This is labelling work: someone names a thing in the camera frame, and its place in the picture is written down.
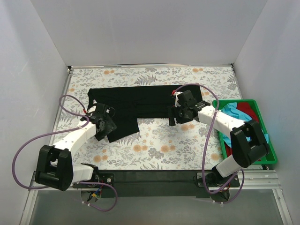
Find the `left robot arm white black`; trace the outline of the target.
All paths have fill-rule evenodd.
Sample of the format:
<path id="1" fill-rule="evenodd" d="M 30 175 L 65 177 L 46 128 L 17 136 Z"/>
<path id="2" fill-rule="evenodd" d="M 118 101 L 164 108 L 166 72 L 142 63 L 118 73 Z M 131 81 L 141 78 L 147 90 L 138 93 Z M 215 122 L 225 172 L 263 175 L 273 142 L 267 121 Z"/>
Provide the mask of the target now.
<path id="1" fill-rule="evenodd" d="M 95 137 L 100 141 L 116 130 L 114 115 L 113 107 L 95 103 L 80 119 L 76 130 L 52 146 L 44 145 L 39 151 L 35 182 L 61 191 L 81 181 L 88 187 L 96 187 L 100 181 L 96 173 L 98 167 L 92 164 L 75 165 L 73 157 L 89 139 Z"/>

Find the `black t shirt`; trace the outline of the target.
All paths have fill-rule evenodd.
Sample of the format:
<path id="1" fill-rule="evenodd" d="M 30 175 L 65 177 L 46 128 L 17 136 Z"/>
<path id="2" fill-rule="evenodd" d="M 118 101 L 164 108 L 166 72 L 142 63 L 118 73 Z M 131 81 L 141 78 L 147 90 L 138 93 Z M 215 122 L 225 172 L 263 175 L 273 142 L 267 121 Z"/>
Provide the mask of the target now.
<path id="1" fill-rule="evenodd" d="M 88 91 L 88 108 L 94 103 L 102 103 L 115 109 L 112 120 L 117 129 L 106 136 L 112 143 L 139 132 L 138 119 L 169 119 L 167 107 L 174 104 L 171 94 L 176 89 L 190 90 L 198 102 L 202 101 L 200 88 L 193 85 L 92 88 Z"/>

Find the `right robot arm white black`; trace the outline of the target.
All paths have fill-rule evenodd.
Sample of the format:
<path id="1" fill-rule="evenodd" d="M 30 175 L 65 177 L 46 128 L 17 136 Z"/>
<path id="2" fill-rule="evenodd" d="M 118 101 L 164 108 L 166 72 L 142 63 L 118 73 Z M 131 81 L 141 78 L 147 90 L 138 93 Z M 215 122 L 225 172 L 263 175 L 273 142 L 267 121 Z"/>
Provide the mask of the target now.
<path id="1" fill-rule="evenodd" d="M 244 121 L 227 115 L 205 101 L 198 102 L 189 90 L 173 91 L 172 96 L 175 104 L 170 109 L 174 114 L 171 126 L 192 120 L 207 125 L 213 122 L 213 128 L 230 139 L 232 154 L 212 169 L 215 185 L 225 185 L 231 174 L 269 154 L 269 144 L 256 120 Z"/>

